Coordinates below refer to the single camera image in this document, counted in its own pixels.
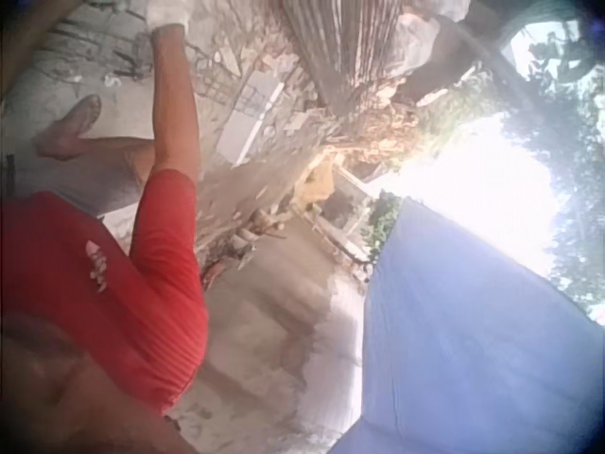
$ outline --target hand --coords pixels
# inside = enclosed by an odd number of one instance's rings
[[[194,5],[194,0],[148,0],[147,28],[154,31],[161,26],[180,24],[186,34]]]

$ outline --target blue tarp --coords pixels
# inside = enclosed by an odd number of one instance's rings
[[[581,452],[604,360],[545,279],[406,200],[370,282],[362,416],[331,454]]]

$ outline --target person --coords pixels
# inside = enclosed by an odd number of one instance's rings
[[[195,452],[163,418],[207,342],[193,253],[199,127],[184,53],[192,6],[148,2],[154,140],[80,139],[100,109],[88,97],[37,141],[55,170],[30,186],[17,175],[24,194],[2,200],[3,452]],[[145,182],[129,173],[141,166],[120,161],[136,150],[154,157]],[[96,216],[133,182],[142,194],[126,255]]]

